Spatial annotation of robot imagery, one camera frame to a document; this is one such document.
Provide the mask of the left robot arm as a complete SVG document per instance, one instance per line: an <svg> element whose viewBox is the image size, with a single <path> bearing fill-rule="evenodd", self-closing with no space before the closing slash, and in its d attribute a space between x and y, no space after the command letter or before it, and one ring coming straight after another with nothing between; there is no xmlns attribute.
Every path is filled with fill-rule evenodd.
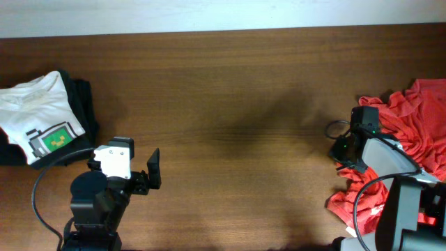
<svg viewBox="0 0 446 251"><path fill-rule="evenodd" d="M70 186L73 218L64 229L62 250L120 250L117 229L131 196L147 195L162 184L159 149L148 159L148 170L140 172L130 169L131 146L102 145L93 154L91 170Z"/></svg>

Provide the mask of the orange printed t-shirt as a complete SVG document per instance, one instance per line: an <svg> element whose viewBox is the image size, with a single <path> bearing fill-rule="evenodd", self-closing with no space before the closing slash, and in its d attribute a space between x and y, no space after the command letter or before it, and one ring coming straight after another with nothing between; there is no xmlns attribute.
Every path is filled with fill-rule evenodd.
<svg viewBox="0 0 446 251"><path fill-rule="evenodd" d="M362 96L361 106L379 110L382 132L399 140L404 151L428 174L445 180L445 80L417 79L405 91L382 98ZM337 192L329 198L327 208L347 224L354 234L353 202L365 183L386 175L383 167L369 167L365 173L343 169L338 175L351 184L347 191Z"/></svg>

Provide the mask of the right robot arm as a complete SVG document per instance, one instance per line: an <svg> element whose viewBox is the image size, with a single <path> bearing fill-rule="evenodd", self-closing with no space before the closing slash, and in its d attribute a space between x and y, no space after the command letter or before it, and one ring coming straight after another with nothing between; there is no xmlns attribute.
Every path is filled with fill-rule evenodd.
<svg viewBox="0 0 446 251"><path fill-rule="evenodd" d="M445 184L422 171L396 138L357 130L338 137L329 154L345 167L378 170L366 188L392 182L376 231L337 238L333 250L445 249Z"/></svg>

